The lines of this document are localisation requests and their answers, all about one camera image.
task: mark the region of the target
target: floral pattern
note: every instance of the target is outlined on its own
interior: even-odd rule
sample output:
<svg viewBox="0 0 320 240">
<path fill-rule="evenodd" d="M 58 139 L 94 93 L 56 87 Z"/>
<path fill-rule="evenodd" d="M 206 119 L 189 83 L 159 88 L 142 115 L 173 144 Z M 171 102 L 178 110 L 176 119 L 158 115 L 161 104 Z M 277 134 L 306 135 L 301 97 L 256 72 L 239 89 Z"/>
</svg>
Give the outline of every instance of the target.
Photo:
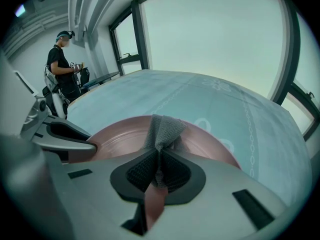
<svg viewBox="0 0 320 240">
<path fill-rule="evenodd" d="M 219 79 L 203 79 L 204 82 L 202 82 L 205 86 L 212 86 L 212 88 L 216 89 L 217 91 L 220 91 L 221 89 L 226 92 L 231 92 L 230 85 L 227 83 L 224 83 L 220 81 Z"/>
</svg>

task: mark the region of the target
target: window handle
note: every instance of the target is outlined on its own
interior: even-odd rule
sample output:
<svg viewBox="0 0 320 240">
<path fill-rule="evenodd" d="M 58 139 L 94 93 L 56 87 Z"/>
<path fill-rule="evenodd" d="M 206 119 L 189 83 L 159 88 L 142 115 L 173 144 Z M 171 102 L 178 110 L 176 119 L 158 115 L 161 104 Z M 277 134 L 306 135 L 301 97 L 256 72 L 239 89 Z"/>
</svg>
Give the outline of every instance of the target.
<svg viewBox="0 0 320 240">
<path fill-rule="evenodd" d="M 306 93 L 310 98 L 311 98 L 311 95 L 313 96 L 313 98 L 315 97 L 314 96 L 314 94 L 311 92 L 311 91 L 309 91 L 309 93 Z"/>
</svg>

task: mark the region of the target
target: frosted window pane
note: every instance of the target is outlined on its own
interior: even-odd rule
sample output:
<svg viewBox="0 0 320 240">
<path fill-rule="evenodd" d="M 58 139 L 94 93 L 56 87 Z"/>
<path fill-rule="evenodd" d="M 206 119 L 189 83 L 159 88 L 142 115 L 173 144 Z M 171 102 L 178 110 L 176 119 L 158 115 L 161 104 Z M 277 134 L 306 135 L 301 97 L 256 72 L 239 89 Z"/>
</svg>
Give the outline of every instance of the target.
<svg viewBox="0 0 320 240">
<path fill-rule="evenodd" d="M 125 58 L 128 56 L 124 56 L 124 54 L 138 54 L 132 14 L 125 18 L 124 21 L 122 21 L 120 25 L 116 27 L 114 32 L 120 57 Z"/>
<path fill-rule="evenodd" d="M 280 0 L 147 0 L 153 70 L 222 78 L 270 98 L 285 48 Z"/>
<path fill-rule="evenodd" d="M 290 93 L 286 95 L 281 106 L 290 112 L 301 134 L 304 134 L 314 121 L 309 111 Z"/>
<path fill-rule="evenodd" d="M 122 70 L 125 75 L 141 70 L 141 63 L 140 61 L 133 61 L 122 64 Z"/>
<path fill-rule="evenodd" d="M 320 109 L 320 48 L 305 20 L 300 15 L 298 15 L 298 20 L 301 48 L 294 82 L 305 93 L 314 94 L 312 101 Z"/>
</svg>

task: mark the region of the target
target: person's arm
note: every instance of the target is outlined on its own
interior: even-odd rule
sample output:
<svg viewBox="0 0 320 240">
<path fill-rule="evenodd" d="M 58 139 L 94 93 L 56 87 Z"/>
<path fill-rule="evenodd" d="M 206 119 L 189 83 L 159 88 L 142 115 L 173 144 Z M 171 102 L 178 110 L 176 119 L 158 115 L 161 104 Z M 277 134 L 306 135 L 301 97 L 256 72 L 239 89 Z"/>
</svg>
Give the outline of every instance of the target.
<svg viewBox="0 0 320 240">
<path fill-rule="evenodd" d="M 75 69 L 72 67 L 58 67 L 58 61 L 55 61 L 51 63 L 51 72 L 54 75 L 64 75 L 75 72 Z"/>
</svg>

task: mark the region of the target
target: light blue tablecloth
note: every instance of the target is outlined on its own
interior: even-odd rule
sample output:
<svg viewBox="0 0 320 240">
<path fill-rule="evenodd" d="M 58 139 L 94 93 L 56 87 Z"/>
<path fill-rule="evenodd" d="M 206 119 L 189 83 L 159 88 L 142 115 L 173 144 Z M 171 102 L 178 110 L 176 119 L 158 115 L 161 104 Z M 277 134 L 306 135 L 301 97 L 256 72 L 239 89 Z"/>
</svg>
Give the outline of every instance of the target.
<svg viewBox="0 0 320 240">
<path fill-rule="evenodd" d="M 207 130 L 245 173 L 286 205 L 312 185 L 304 139 L 290 113 L 231 82 L 195 73 L 141 70 L 99 86 L 68 108 L 68 120 L 90 134 L 120 120 L 167 115 Z"/>
</svg>

